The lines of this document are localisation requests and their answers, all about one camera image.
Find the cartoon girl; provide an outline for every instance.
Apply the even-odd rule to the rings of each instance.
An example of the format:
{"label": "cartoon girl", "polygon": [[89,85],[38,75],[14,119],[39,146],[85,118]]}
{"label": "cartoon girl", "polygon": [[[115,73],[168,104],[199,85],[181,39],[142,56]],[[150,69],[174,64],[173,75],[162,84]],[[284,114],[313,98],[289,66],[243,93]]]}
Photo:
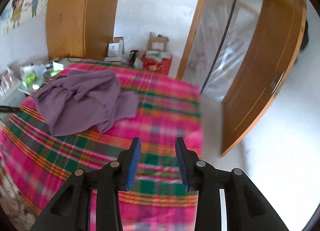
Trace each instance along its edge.
{"label": "cartoon girl", "polygon": [[22,11],[22,5],[24,0],[13,0],[12,1],[12,18],[10,19],[11,22],[13,22],[13,28],[16,25],[16,22],[18,22],[19,26],[19,20],[21,18],[21,11]]}

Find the blue gripper pad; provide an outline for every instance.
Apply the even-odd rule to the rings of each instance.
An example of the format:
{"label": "blue gripper pad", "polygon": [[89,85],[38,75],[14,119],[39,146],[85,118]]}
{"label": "blue gripper pad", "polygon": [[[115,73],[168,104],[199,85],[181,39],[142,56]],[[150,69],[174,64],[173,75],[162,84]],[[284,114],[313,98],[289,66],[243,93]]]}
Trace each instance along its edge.
{"label": "blue gripper pad", "polygon": [[138,163],[140,160],[140,154],[141,154],[141,140],[140,140],[140,138],[134,138],[132,140],[131,145],[133,145],[134,143],[136,143],[136,146],[135,146],[135,150],[133,152],[131,162],[129,165],[129,169],[128,169],[128,180],[127,180],[127,184],[126,184],[127,190],[130,190],[133,183],[134,183],[134,178],[136,176]]}
{"label": "blue gripper pad", "polygon": [[176,139],[175,148],[176,148],[176,156],[177,156],[177,160],[178,160],[182,184],[184,185],[186,190],[189,191],[189,183],[188,183],[188,178],[187,178],[187,168],[186,168],[185,161],[183,158],[181,146],[179,144],[179,138]]}

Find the plaid blanket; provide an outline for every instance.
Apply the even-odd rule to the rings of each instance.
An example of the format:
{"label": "plaid blanket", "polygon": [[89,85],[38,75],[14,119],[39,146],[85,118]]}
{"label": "plaid blanket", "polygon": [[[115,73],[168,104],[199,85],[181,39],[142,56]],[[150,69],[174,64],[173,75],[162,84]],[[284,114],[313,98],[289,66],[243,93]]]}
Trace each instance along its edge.
{"label": "plaid blanket", "polygon": [[[124,230],[193,230],[196,193],[181,183],[175,139],[182,136],[199,156],[202,127],[196,86],[146,71],[81,60],[70,70],[113,70],[122,91],[139,94],[137,117],[115,122],[100,134],[95,127],[69,136],[52,137],[35,103],[28,97],[21,112],[1,134],[1,157],[15,184],[33,209],[40,213],[64,181],[77,168],[100,169],[140,137],[142,151],[135,183],[120,192]],[[91,230],[95,230],[96,194],[92,195]]]}

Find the black cable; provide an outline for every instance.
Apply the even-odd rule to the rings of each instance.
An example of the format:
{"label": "black cable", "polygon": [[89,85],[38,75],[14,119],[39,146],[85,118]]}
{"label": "black cable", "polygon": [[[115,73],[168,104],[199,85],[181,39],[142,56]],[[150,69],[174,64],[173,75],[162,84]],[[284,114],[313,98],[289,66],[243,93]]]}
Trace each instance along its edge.
{"label": "black cable", "polygon": [[203,84],[203,86],[202,86],[202,88],[201,88],[200,94],[203,92],[205,86],[207,85],[208,80],[209,80],[209,78],[210,78],[210,75],[211,75],[211,73],[212,73],[212,71],[213,71],[213,67],[215,66],[215,64],[216,64],[216,62],[217,62],[217,59],[218,59],[218,57],[219,57],[219,54],[220,54],[220,51],[221,51],[221,49],[222,49],[223,43],[224,43],[224,41],[225,41],[225,39],[226,39],[226,36],[227,36],[227,32],[228,32],[228,29],[229,29],[229,26],[230,26],[230,23],[231,23],[232,15],[233,15],[233,12],[234,12],[234,10],[235,10],[236,2],[237,2],[237,0],[233,0],[233,4],[232,4],[232,7],[231,7],[231,11],[230,11],[230,14],[229,14],[229,18],[228,18],[228,21],[227,21],[227,24],[226,24],[226,28],[225,28],[225,30],[224,30],[224,33],[223,33],[223,36],[222,36],[222,39],[221,39],[219,48],[218,48],[218,50],[217,50],[216,56],[215,56],[215,58],[214,58],[214,60],[213,60],[213,63],[212,63],[212,65],[211,65],[209,74],[207,75],[207,78],[205,79],[204,84]]}

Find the white wall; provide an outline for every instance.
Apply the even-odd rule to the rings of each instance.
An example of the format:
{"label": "white wall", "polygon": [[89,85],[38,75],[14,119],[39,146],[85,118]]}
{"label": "white wall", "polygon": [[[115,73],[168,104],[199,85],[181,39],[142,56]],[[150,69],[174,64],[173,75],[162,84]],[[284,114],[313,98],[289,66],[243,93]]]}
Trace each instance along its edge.
{"label": "white wall", "polygon": [[114,36],[124,37],[125,52],[147,50],[151,31],[169,37],[173,54],[169,72],[175,77],[198,0],[118,0]]}
{"label": "white wall", "polygon": [[37,16],[8,34],[0,35],[0,73],[9,63],[13,63],[13,69],[19,75],[20,65],[47,60],[45,15]]}
{"label": "white wall", "polygon": [[320,18],[308,2],[310,42],[279,95],[244,138],[250,178],[290,231],[320,202]]}

